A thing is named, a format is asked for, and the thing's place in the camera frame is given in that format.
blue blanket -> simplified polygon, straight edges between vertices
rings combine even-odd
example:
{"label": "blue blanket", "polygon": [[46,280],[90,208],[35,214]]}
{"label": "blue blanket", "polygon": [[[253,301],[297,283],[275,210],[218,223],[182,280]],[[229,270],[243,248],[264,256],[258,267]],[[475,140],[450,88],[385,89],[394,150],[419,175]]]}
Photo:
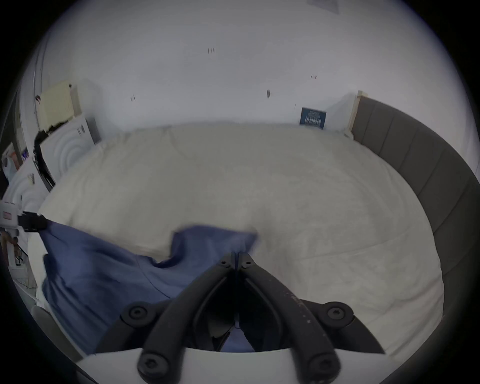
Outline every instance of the blue blanket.
{"label": "blue blanket", "polygon": [[40,237],[48,252],[43,293],[65,332],[86,354],[94,353],[127,305],[177,297],[225,254],[249,252],[257,238],[254,233],[190,227],[174,233],[170,258],[157,263],[51,221]]}

white comforter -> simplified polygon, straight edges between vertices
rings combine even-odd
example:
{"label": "white comforter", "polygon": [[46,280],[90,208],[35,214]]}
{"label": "white comforter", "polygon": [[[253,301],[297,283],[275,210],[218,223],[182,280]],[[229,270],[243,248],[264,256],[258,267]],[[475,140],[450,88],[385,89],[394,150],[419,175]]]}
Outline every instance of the white comforter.
{"label": "white comforter", "polygon": [[[301,299],[350,305],[399,362],[442,317],[440,261],[417,197],[339,133],[196,124],[122,135],[76,164],[40,213],[158,260],[182,226],[256,230],[260,266]],[[28,253],[40,286],[37,234]]]}

tufted bed frame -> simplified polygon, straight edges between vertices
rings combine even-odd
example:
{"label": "tufted bed frame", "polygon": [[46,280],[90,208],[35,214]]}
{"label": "tufted bed frame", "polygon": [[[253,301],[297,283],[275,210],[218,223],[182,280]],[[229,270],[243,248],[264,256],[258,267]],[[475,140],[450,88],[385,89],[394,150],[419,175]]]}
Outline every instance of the tufted bed frame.
{"label": "tufted bed frame", "polygon": [[359,92],[349,132],[390,164],[417,195],[432,226],[444,281],[444,316],[422,347],[384,383],[408,382],[452,336],[480,261],[480,184],[462,157],[419,121]]}

gray upholstered headboard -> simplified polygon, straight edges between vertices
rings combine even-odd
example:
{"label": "gray upholstered headboard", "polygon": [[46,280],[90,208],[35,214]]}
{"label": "gray upholstered headboard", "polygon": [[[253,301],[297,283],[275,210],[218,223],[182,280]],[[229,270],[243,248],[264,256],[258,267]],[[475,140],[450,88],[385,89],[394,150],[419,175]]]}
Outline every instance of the gray upholstered headboard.
{"label": "gray upholstered headboard", "polygon": [[427,214],[444,277],[444,313],[466,297],[478,270],[480,184],[462,157],[431,129],[399,110],[360,97],[354,140],[389,163]]}

blue book cover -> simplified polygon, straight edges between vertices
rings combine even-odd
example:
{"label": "blue book cover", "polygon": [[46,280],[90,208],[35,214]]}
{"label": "blue book cover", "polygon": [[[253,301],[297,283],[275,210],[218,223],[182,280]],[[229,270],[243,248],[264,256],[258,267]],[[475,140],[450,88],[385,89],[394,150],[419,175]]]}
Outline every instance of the blue book cover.
{"label": "blue book cover", "polygon": [[312,127],[319,127],[323,129],[325,126],[326,112],[317,111],[315,109],[302,108],[300,125],[310,125]]}

